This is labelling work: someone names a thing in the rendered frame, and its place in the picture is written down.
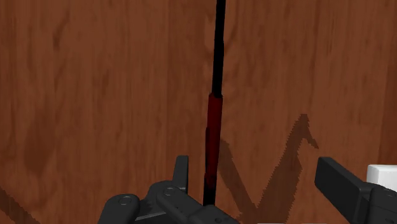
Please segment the white block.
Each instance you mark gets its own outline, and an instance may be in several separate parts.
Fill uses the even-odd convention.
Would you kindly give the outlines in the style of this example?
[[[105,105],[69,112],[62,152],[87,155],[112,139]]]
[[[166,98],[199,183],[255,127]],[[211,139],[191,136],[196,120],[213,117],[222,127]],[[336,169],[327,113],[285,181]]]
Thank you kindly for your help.
[[[397,165],[368,165],[366,181],[397,192]]]

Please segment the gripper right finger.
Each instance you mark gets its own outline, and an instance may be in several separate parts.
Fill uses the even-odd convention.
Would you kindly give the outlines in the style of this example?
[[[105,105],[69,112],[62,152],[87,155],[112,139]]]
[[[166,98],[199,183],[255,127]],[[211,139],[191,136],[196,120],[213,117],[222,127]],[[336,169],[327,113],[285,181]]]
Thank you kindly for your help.
[[[360,180],[331,157],[319,157],[315,186],[350,224],[397,224],[397,192]]]

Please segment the black and red pen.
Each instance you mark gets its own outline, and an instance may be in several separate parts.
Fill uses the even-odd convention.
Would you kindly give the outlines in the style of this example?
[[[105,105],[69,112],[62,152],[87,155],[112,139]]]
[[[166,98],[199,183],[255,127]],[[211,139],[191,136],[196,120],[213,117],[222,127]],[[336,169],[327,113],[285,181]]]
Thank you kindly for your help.
[[[213,205],[216,200],[216,183],[223,107],[222,81],[224,62],[224,30],[226,0],[216,0],[214,30],[214,58],[212,85],[207,107],[205,129],[205,175],[203,205]]]

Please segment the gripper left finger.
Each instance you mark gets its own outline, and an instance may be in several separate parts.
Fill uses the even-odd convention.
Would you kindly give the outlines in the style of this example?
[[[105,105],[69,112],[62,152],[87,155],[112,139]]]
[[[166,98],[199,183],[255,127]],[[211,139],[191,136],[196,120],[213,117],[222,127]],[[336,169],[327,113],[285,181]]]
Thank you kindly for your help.
[[[152,184],[140,199],[119,194],[108,199],[97,224],[240,224],[214,205],[188,195],[188,156],[176,158],[171,180]]]

